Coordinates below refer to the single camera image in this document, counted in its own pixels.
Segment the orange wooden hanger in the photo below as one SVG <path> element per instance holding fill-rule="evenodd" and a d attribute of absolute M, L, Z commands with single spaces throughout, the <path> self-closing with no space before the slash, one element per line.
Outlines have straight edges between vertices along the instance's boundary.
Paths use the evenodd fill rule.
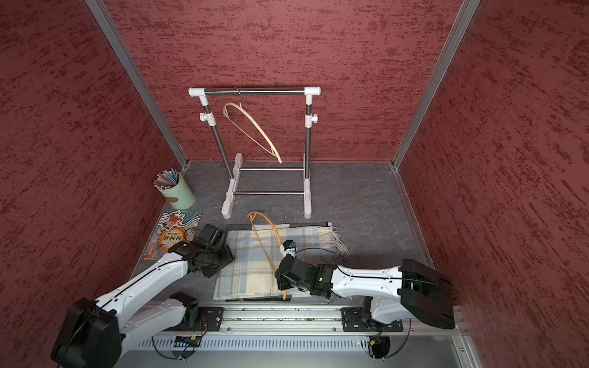
<path fill-rule="evenodd" d="M 256 241 L 248 251 L 247 292 L 285 301 L 288 292 L 279 291 L 275 279 L 275 272 L 283 259 L 280 232 L 271 219 L 259 211 L 252 211 L 247 217 Z"/>

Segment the colourful illustrated booklet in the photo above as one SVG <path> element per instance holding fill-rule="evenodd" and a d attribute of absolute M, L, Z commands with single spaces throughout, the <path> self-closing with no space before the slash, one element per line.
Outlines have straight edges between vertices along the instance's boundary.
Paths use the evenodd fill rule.
<path fill-rule="evenodd" d="M 197 209 L 165 209 L 147 242 L 143 259 L 160 259 L 176 243 L 193 240 L 201 216 L 202 212 Z"/>

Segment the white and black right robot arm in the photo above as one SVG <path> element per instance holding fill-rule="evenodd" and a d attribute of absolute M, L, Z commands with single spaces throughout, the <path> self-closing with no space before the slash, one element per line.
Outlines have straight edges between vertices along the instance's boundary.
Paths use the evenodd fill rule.
<path fill-rule="evenodd" d="M 451 280 L 413 259 L 404 259 L 398 267 L 353 269 L 314 266 L 287 255 L 275 278 L 280 291 L 297 288 L 325 299 L 364 297 L 362 317 L 367 324 L 412 318 L 433 328 L 455 327 Z"/>

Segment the green cup with pencils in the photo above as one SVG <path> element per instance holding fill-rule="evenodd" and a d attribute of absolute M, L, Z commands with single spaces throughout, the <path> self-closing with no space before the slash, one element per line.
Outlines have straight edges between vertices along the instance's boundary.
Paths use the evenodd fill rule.
<path fill-rule="evenodd" d="M 196 202 L 196 197 L 179 170 L 158 173 L 153 185 L 173 209 L 185 210 Z"/>

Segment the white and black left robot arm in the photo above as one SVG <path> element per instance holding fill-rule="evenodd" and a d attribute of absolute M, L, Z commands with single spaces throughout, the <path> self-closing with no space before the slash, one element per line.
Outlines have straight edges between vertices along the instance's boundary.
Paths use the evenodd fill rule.
<path fill-rule="evenodd" d="M 142 311 L 144 305 L 190 273 L 211 278 L 234 261 L 226 233 L 207 224 L 192 240 L 180 241 L 150 268 L 115 290 L 82 298 L 67 311 L 51 359 L 59 367 L 112 367 L 129 350 L 169 328 L 207 332 L 214 320 L 183 292 Z"/>

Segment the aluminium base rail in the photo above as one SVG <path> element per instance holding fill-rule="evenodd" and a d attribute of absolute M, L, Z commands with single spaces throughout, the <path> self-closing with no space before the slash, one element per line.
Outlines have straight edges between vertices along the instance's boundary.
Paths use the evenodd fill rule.
<path fill-rule="evenodd" d="M 223 308 L 221 317 L 208 313 L 206 336 L 238 336 L 238 335 L 279 335 L 279 336 L 335 336 L 335 335 L 375 335 L 377 331 L 366 329 L 345 328 L 342 320 L 342 308 L 354 308 L 354 305 L 303 305 L 293 303 L 253 303 L 253 302 L 205 302 L 199 309 Z M 408 319 L 403 319 L 403 331 L 385 331 L 383 335 L 401 335 L 411 331 L 411 336 L 468 336 L 469 328 L 463 317 L 461 308 L 454 308 L 455 327 L 452 330 L 433 328 L 412 317 L 412 327 Z M 198 335 L 195 331 L 158 331 L 138 334 L 134 331 L 133 338 L 148 340 L 156 335 Z"/>

